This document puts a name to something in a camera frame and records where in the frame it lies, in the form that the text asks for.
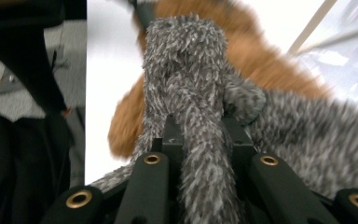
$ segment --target orange-brown plush toy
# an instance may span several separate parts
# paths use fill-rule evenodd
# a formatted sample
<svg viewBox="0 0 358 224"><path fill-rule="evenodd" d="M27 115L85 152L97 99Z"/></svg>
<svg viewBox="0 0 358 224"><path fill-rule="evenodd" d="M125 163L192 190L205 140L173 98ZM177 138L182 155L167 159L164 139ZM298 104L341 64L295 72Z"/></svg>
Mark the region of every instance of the orange-brown plush toy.
<svg viewBox="0 0 358 224"><path fill-rule="evenodd" d="M250 78L264 89L294 91L309 98L328 96L328 90L315 78L300 72L289 59L263 39L255 17L249 8L233 5L225 0L159 0L155 4L158 18L198 14L202 19L212 19L225 32L229 62L243 77ZM141 31L138 40L145 50L146 33ZM137 137L143 130L144 76L132 87L117 105L108 134L112 154L128 158Z"/></svg>

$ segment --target white surface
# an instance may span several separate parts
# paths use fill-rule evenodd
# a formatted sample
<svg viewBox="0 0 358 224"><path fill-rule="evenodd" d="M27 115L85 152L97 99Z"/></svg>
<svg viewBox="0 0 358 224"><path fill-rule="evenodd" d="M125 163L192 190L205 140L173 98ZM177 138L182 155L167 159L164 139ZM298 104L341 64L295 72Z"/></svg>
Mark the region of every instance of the white surface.
<svg viewBox="0 0 358 224"><path fill-rule="evenodd" d="M323 0L242 2L256 10L268 41L286 52ZM136 36L125 1L88 1L86 184L123 164L111 156L107 133L117 102L142 74Z"/></svg>
<svg viewBox="0 0 358 224"><path fill-rule="evenodd" d="M142 74L136 36L124 1L88 1L86 184L123 164L111 156L107 133L117 102Z"/></svg>

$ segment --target gray furry fabric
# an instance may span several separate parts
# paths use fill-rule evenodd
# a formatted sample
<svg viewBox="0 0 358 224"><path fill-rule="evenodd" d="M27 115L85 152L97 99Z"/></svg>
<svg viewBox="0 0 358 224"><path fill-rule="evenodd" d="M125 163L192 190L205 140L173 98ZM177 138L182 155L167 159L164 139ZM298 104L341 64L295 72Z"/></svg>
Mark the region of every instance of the gray furry fabric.
<svg viewBox="0 0 358 224"><path fill-rule="evenodd" d="M185 138L180 202L185 223L239 223L230 141L221 124L231 113L260 152L288 162L313 190L333 197L358 188L358 110L262 91L226 59L223 32L197 16L158 19L145 52L144 132L129 165L91 185L106 192L131 176L136 159L162 137L174 114Z"/></svg>

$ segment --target gray floor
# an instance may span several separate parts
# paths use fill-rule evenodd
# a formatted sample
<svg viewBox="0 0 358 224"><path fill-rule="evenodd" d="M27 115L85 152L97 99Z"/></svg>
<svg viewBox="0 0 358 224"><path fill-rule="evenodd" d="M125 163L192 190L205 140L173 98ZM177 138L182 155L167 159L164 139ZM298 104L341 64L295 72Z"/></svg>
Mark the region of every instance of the gray floor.
<svg viewBox="0 0 358 224"><path fill-rule="evenodd" d="M47 49L63 46L63 58L54 76L68 106L86 104L86 21L66 21L45 31ZM0 78L5 67L0 63ZM44 113L35 104L27 90L0 94L0 114L15 120L18 118L42 118Z"/></svg>

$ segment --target plush toy arm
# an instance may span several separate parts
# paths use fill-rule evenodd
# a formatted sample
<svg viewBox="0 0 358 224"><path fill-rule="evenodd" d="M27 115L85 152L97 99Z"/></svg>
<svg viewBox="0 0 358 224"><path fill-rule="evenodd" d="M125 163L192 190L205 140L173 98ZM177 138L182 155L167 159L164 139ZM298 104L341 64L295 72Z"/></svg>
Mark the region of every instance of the plush toy arm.
<svg viewBox="0 0 358 224"><path fill-rule="evenodd" d="M167 86L166 105L184 132L187 147L181 186L185 223L238 223L234 174L220 126L222 112L216 116L180 74L170 78Z"/></svg>
<svg viewBox="0 0 358 224"><path fill-rule="evenodd" d="M252 81L243 79L231 66L223 75L225 83L225 113L233 116L241 125L253 121L266 103L264 92Z"/></svg>

